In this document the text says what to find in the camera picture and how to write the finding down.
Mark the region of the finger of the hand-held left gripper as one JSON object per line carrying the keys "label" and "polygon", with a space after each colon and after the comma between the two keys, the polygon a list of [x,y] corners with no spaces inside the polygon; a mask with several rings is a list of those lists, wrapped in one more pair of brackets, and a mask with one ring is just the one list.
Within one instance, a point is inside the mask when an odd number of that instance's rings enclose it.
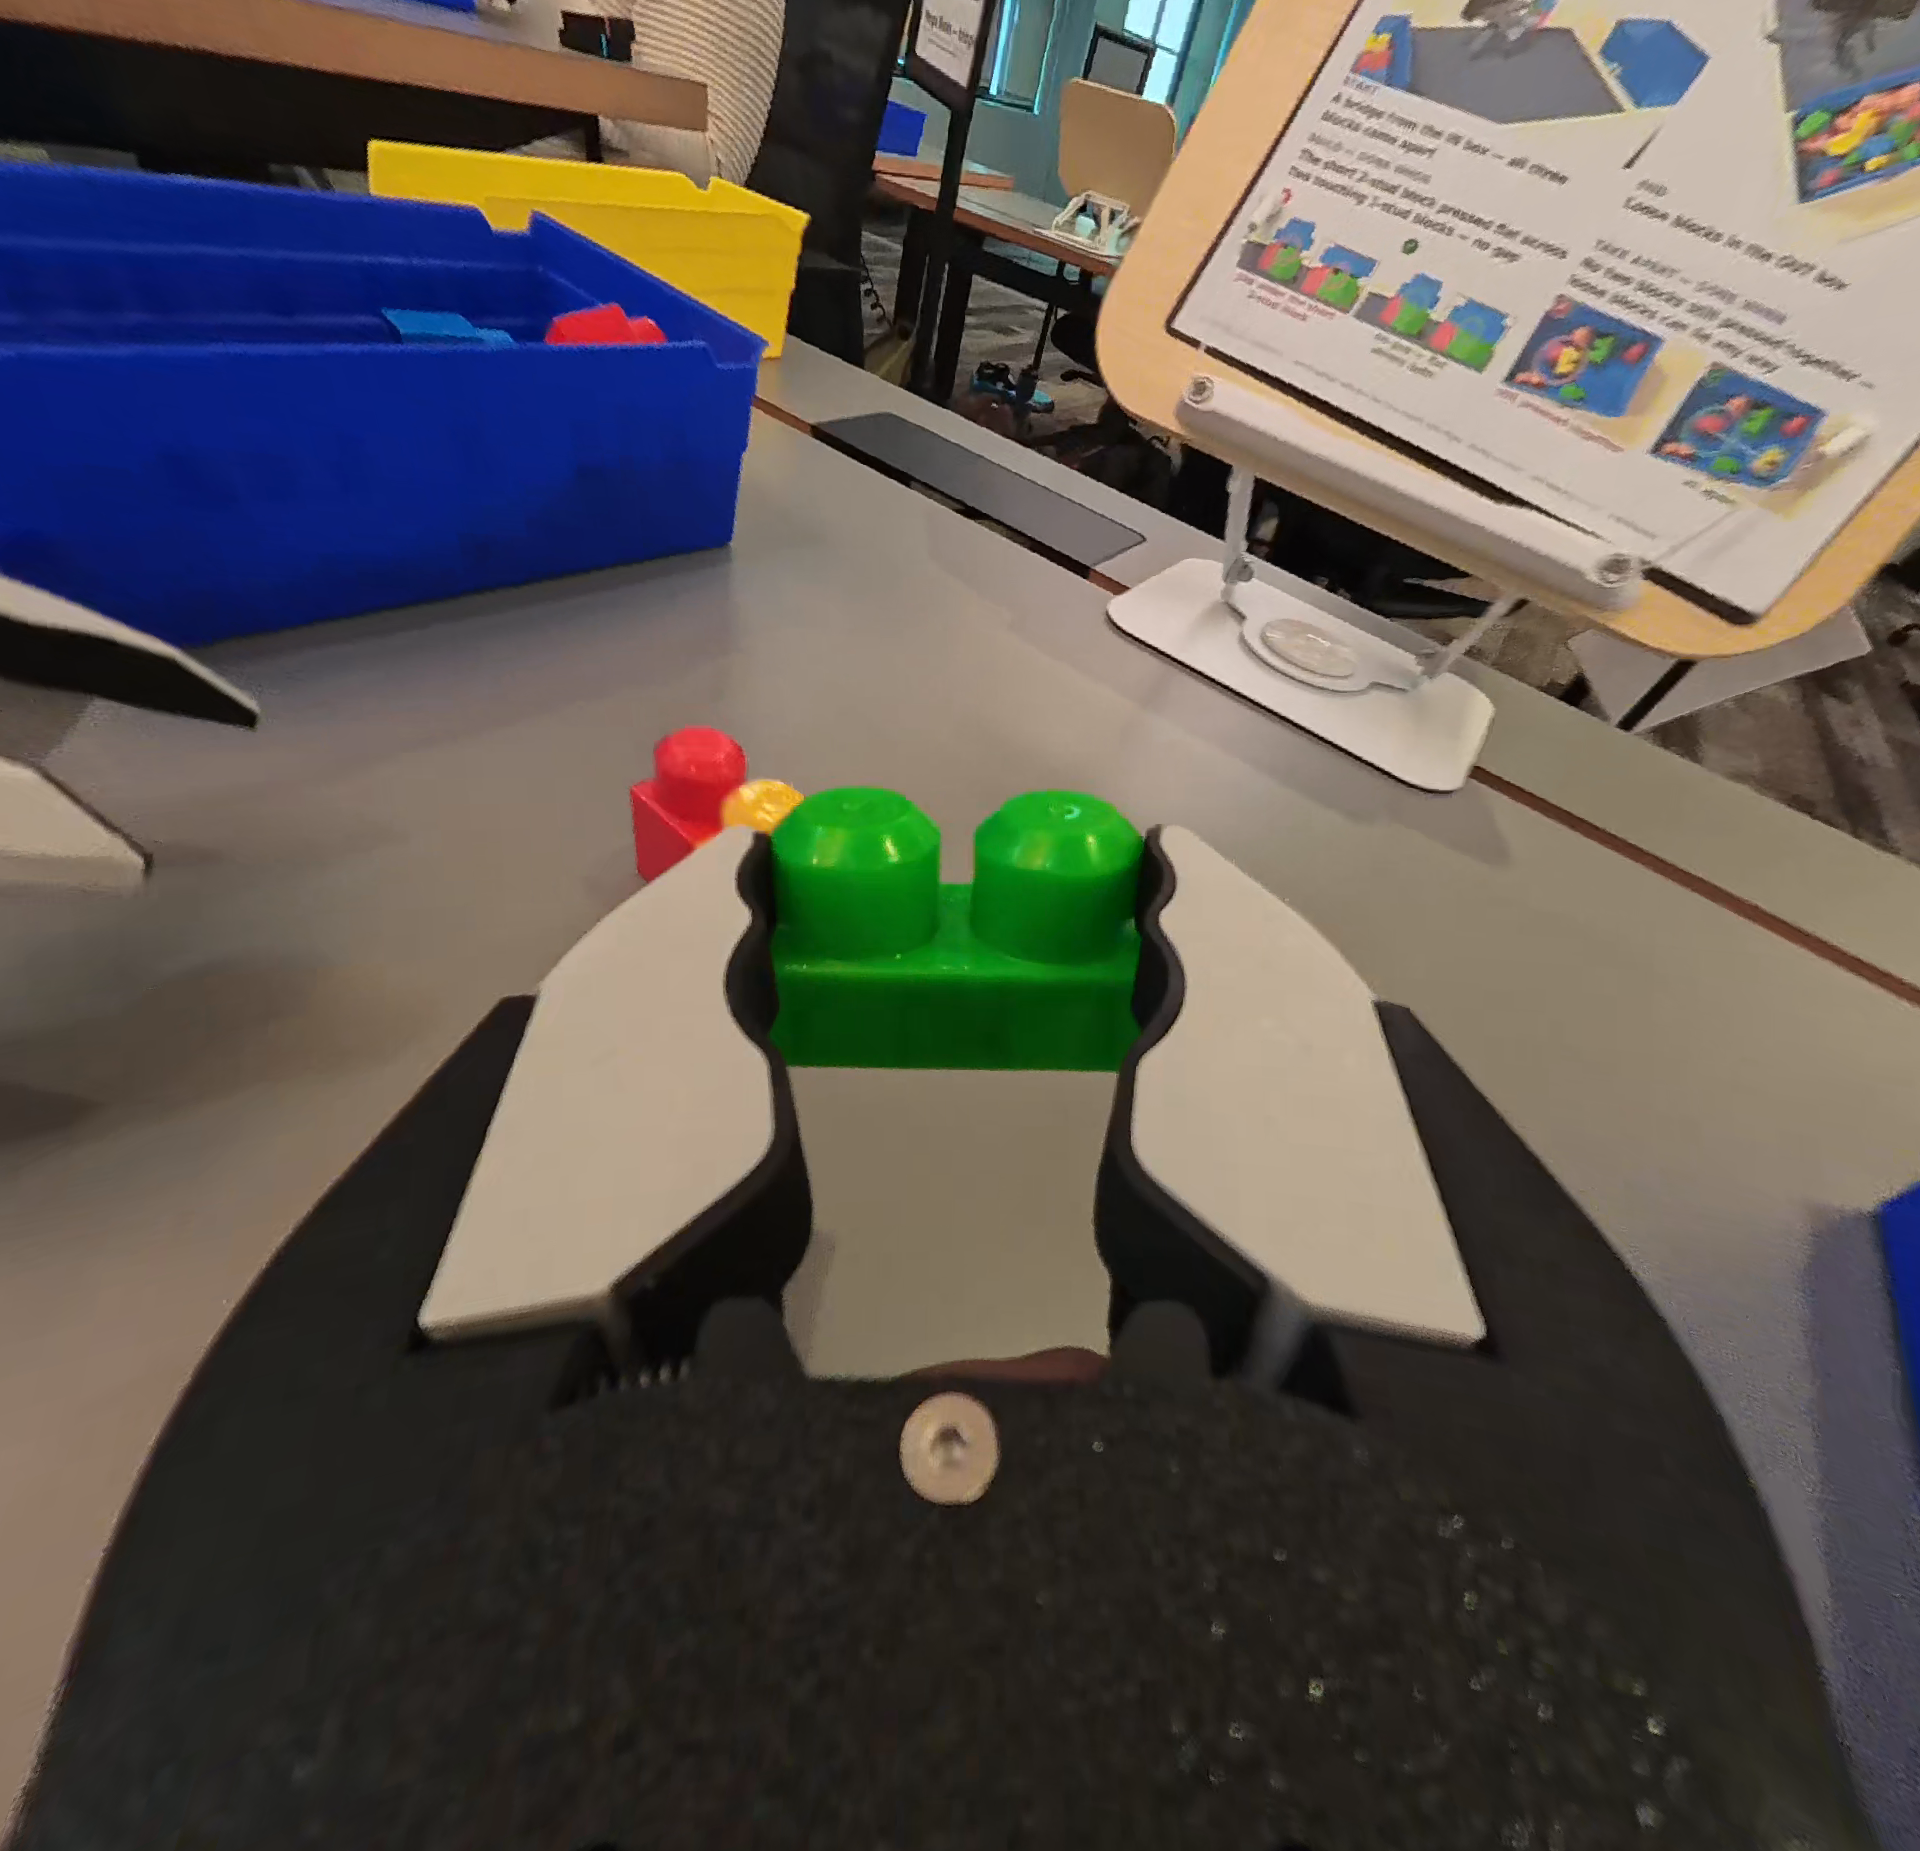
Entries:
{"label": "finger of the hand-held left gripper", "polygon": [[42,770],[1,759],[1,890],[141,889],[148,854]]}
{"label": "finger of the hand-held left gripper", "polygon": [[1,684],[136,711],[254,727],[257,703],[180,647],[1,577]]}

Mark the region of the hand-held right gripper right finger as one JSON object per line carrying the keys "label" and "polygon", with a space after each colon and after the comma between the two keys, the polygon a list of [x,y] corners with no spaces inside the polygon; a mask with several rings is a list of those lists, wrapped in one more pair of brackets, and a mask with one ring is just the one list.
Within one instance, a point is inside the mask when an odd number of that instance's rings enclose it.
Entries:
{"label": "hand-held right gripper right finger", "polygon": [[1471,1363],[1490,1323],[1373,984],[1183,826],[1146,832],[1136,930],[1092,1188],[1110,1359],[1158,1309],[1259,1390],[1335,1341]]}

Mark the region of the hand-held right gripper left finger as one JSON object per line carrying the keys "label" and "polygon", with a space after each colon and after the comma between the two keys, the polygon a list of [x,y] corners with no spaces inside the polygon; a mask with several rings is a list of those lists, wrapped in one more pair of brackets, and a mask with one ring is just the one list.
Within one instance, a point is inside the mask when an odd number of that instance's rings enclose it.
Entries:
{"label": "hand-held right gripper left finger", "polygon": [[725,831],[539,981],[419,1306],[420,1338],[588,1328],[617,1363],[691,1358],[712,1309],[776,1313],[811,1240],[773,1045],[773,847]]}

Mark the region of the red single-stud block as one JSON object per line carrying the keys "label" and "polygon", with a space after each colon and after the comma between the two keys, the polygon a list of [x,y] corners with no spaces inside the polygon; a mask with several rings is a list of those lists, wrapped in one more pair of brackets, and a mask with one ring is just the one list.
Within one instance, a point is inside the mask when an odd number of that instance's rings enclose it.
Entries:
{"label": "red single-stud block", "polygon": [[650,883],[712,842],[744,783],[746,759],[730,734],[686,725],[660,737],[648,776],[630,788],[637,878]]}

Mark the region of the green two-stud block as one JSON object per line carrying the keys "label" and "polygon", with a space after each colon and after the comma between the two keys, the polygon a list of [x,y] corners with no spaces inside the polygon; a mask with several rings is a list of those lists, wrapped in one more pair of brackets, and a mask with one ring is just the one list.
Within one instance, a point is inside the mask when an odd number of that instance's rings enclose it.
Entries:
{"label": "green two-stud block", "polygon": [[1117,1070],[1135,1035],[1142,831],[1066,788],[1005,799],[944,880],[944,832],[881,786],[805,798],[769,836],[794,1067]]}

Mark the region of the white sheet holder ledge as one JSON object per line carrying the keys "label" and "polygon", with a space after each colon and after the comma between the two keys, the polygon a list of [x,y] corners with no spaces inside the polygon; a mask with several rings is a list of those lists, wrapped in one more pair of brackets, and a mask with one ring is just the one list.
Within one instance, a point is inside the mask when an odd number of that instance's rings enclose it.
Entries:
{"label": "white sheet holder ledge", "polygon": [[1523,597],[1619,613],[1642,597],[1654,571],[1642,554],[1530,504],[1475,492],[1210,371],[1186,380],[1174,417],[1183,437],[1271,487]]}

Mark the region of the wood-edged desk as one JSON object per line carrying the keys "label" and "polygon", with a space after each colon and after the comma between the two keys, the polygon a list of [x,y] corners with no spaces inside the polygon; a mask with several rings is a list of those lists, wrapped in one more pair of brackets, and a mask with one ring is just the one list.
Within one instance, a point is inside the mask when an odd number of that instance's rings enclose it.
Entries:
{"label": "wood-edged desk", "polygon": [[708,90],[420,0],[1,0],[3,143],[269,182],[370,142],[514,150],[708,128]]}

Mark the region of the grey leaning board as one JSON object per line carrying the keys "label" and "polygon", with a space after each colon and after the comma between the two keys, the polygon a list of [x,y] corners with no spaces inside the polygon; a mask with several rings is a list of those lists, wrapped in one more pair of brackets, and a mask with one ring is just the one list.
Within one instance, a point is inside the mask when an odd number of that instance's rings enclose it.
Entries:
{"label": "grey leaning board", "polygon": [[1722,659],[1680,659],[1631,645],[1602,633],[1579,633],[1566,645],[1574,676],[1557,699],[1596,711],[1625,731],[1650,731],[1760,692],[1808,678],[1869,653],[1854,608],[1842,608],[1809,633],[1766,649]]}

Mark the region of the flat table hatch cover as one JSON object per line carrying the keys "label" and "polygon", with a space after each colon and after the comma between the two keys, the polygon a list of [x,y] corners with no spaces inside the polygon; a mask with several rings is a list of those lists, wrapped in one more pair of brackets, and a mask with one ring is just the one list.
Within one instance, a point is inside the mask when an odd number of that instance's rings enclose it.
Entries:
{"label": "flat table hatch cover", "polygon": [[1079,572],[1146,543],[1142,530],[894,413],[833,419],[811,434]]}

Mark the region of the yellow plastic bin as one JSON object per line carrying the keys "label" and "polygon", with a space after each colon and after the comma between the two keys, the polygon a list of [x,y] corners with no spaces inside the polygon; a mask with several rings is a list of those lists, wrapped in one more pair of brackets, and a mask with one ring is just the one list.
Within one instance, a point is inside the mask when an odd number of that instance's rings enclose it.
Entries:
{"label": "yellow plastic bin", "polygon": [[504,231],[534,215],[588,238],[716,309],[780,359],[805,211],[742,185],[697,185],[668,169],[370,142],[366,178],[381,198],[462,204]]}

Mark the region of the black mesh office chair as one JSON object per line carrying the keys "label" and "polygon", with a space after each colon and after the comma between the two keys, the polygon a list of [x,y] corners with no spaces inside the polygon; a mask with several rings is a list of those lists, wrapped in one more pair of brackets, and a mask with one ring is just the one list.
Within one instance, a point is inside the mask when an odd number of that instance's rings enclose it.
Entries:
{"label": "black mesh office chair", "polygon": [[801,209],[786,332],[862,359],[862,215],[913,0],[786,0],[750,189]]}

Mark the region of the distant wooden display stand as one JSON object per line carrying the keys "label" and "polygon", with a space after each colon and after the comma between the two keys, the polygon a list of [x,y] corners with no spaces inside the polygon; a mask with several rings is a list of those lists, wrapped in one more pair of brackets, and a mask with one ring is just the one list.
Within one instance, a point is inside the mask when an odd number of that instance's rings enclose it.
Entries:
{"label": "distant wooden display stand", "polygon": [[1066,204],[1047,238],[1121,256],[1153,208],[1176,153],[1176,122],[1161,102],[1088,79],[1059,100],[1057,178]]}

